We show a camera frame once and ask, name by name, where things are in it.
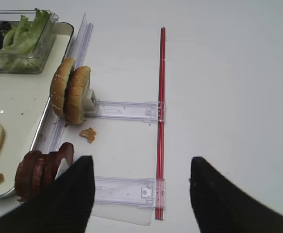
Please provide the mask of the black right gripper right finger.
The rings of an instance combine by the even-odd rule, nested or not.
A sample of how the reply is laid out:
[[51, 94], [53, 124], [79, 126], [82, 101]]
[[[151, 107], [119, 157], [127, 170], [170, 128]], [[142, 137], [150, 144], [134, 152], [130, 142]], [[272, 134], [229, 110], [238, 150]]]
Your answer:
[[283, 233], [283, 215], [243, 192], [203, 157], [192, 158], [189, 181], [200, 232]]

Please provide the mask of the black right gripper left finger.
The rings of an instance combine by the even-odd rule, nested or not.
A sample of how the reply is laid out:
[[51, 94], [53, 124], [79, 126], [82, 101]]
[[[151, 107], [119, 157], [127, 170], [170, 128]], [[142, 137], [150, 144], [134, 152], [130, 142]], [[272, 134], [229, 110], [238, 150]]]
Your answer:
[[0, 217], [0, 233], [84, 233], [92, 211], [92, 156], [80, 157], [48, 188]]

